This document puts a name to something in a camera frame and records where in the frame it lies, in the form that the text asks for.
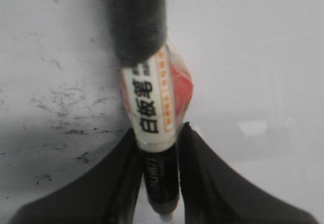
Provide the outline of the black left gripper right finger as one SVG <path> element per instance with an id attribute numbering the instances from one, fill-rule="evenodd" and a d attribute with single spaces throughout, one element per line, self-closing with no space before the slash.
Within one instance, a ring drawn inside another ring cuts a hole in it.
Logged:
<path id="1" fill-rule="evenodd" d="M 185 223 L 317 223 L 249 182 L 185 123 L 178 143 Z"/>

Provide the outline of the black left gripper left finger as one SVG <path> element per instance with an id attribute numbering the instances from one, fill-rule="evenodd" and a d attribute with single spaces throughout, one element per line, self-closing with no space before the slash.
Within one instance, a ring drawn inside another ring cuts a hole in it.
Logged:
<path id="1" fill-rule="evenodd" d="M 141 178 L 140 154 L 129 129 L 90 171 L 24 205 L 10 223 L 132 223 Z"/>

